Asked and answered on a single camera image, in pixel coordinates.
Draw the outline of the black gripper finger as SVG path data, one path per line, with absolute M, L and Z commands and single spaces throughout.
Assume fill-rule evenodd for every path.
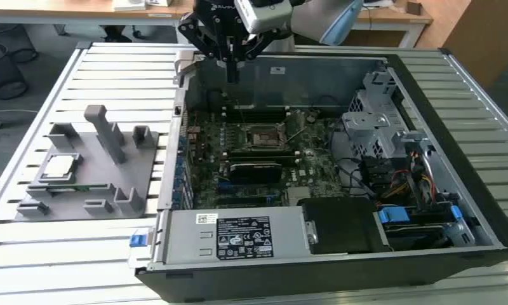
M 193 13 L 185 15 L 179 25 L 180 33 L 208 58 L 221 63 L 225 69 L 227 82 L 232 83 L 233 60 L 228 36 L 224 32 L 224 18 L 217 15 L 209 17 L 209 26 L 204 26 L 204 28 L 212 29 L 213 32 L 208 30 L 203 32 L 199 22 L 200 20 Z
M 273 29 L 256 34 L 253 39 L 247 40 L 248 32 L 237 30 L 233 34 L 233 83 L 239 82 L 239 63 L 253 60 L 280 35 L 280 30 Z

